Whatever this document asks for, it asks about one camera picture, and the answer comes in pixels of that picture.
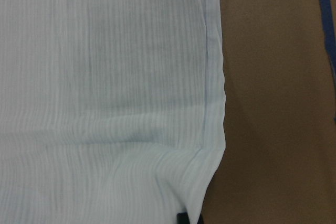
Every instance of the white fabric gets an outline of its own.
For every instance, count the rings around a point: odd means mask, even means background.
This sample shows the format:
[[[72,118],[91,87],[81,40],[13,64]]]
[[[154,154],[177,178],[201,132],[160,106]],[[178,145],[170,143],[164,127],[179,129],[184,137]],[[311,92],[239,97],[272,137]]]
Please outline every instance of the white fabric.
[[[197,223],[220,26],[219,0],[0,0],[0,223]]]

